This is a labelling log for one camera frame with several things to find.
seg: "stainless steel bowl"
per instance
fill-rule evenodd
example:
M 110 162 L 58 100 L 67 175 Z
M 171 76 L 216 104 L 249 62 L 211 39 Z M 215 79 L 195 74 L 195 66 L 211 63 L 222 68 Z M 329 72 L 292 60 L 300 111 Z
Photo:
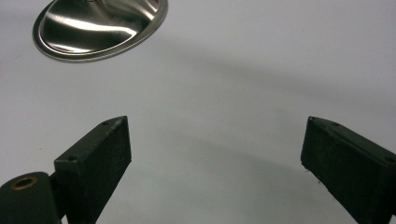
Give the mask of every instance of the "stainless steel bowl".
M 33 39 L 57 60 L 101 60 L 148 38 L 167 9 L 167 0 L 55 0 L 35 21 Z

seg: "shiny metal dish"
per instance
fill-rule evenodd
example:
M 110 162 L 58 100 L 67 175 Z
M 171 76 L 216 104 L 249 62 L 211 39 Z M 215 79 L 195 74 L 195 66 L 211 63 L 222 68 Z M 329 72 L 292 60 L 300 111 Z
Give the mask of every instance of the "shiny metal dish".
M 55 0 L 35 21 L 33 40 L 57 60 L 101 60 L 152 35 L 167 9 L 167 0 Z

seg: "screw hole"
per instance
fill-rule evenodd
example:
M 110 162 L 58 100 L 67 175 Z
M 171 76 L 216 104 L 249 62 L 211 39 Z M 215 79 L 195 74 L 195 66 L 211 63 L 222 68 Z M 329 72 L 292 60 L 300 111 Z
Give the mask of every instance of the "screw hole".
M 32 187 L 36 182 L 37 177 L 28 176 L 17 180 L 14 184 L 12 184 L 11 188 L 14 190 L 27 189 Z

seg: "white surface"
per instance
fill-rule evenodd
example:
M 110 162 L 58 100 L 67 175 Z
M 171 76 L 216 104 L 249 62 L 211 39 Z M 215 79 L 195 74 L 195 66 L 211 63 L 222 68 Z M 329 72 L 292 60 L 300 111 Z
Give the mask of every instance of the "white surface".
M 48 1 L 0 1 L 0 182 L 127 115 L 133 163 L 98 223 L 355 223 L 300 163 L 308 116 L 395 152 L 396 2 L 170 1 L 146 42 L 59 63 Z

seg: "white table surface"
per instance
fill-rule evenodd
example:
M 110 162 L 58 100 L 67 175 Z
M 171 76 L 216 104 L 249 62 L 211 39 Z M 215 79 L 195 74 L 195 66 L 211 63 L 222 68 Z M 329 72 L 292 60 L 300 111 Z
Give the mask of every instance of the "white table surface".
M 394 0 L 170 0 L 147 41 L 79 64 L 35 48 L 49 2 L 0 1 L 1 184 L 126 115 L 99 224 L 355 223 L 301 165 L 308 116 L 396 152 Z

